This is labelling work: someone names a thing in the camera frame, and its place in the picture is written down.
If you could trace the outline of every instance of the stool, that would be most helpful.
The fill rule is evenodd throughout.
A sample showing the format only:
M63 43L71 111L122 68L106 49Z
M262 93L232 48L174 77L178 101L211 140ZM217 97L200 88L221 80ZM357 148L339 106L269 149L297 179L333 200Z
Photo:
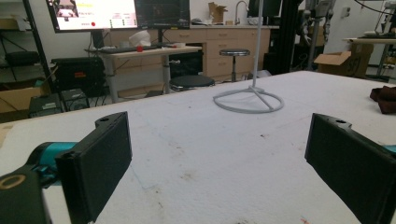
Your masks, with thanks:
M169 81L170 88L174 91L188 91L198 87L209 87L215 85L215 80L210 77L195 75L174 77Z
M250 51L248 49L222 49L219 54L221 56L233 56L233 72L231 74L231 82L235 82L235 56L248 56L250 54Z

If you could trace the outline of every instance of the thin metal rod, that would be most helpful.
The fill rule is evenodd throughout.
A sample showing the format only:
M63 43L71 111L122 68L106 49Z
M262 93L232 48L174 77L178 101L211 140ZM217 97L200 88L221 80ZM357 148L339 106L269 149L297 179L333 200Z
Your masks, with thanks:
M259 24L257 26L256 52L254 53L253 87L256 87L257 70L259 68L260 42L262 40L262 8L263 0L259 3Z

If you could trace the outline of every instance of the desk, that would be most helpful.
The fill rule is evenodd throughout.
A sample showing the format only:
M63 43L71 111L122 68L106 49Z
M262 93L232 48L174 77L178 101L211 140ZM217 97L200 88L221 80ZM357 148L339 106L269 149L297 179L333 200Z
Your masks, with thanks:
M200 47L185 47L181 49L173 48L163 48L163 49L150 49L144 50L143 52L126 52L117 54L101 54L101 58L105 64L105 73L107 75L106 81L110 88L110 96L113 103L119 101L118 91L125 89L131 89L137 86L144 86L148 83L158 83L163 81L165 85L165 93L169 93L169 80L170 80L170 68L169 68L169 55L195 52ZM113 60L128 60L132 58L142 58L142 57L153 57L162 56L163 57L163 76L158 77L157 74L130 74L129 76L116 76L114 74L117 68L113 66Z
M385 57L388 54L389 45L393 45L393 44L396 45L396 38L389 38L389 39L386 39L386 38L346 38L344 40L346 40L350 43L355 43L355 44L384 44L385 45L384 51L382 53L381 61L379 63L379 68L376 73L378 76L381 75L381 70L384 65ZM390 76L389 83L396 84L396 69L393 69L393 73Z
M395 115L382 115L369 98L383 83L303 71L257 79L257 87L285 101L275 113L239 114L213 103L213 96L248 85L227 83L13 123L0 148L0 171L23 165L41 143L76 142L96 119L127 111L134 156L96 223L359 223L305 161L305 147L314 112L394 145ZM62 188L44 192L53 223L68 223Z

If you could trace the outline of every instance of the computer monitor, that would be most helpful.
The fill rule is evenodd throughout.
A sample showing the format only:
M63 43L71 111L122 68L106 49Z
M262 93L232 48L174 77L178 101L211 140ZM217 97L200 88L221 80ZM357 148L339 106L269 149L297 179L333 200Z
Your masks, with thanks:
M279 15L282 0L263 0L262 15L264 17L276 17ZM248 17L259 17L260 0L249 0Z
M134 0L46 0L55 33L137 28Z
M141 29L189 29L190 0L134 0Z

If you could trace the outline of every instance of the white wall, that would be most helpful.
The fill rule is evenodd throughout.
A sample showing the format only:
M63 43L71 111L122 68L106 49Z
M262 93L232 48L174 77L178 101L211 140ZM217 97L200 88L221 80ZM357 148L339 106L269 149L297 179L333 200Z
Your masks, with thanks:
M205 20L209 14L209 2L215 2L218 5L226 6L228 11L224 14L224 20L234 20L235 6L238 0L190 0L191 18L200 18L201 20ZM382 2L379 1L361 2L370 7L377 9L382 8ZM89 33L55 34L45 0L31 0L30 4L35 15L36 26L40 33L44 51L46 52L46 57L49 62L54 58L87 56L84 49L86 49L90 44ZM344 6L351 7L350 16L341 19L341 8ZM304 2L300 4L300 8L304 8ZM243 4L241 4L238 8L238 17L241 18L242 24L247 24L246 16L247 12L245 11ZM335 52L347 49L348 44L342 39L346 37L361 36L364 31L374 30L377 18L378 13L366 8L361 8L361 6L353 0L337 0L334 6L330 41L325 47L325 51Z

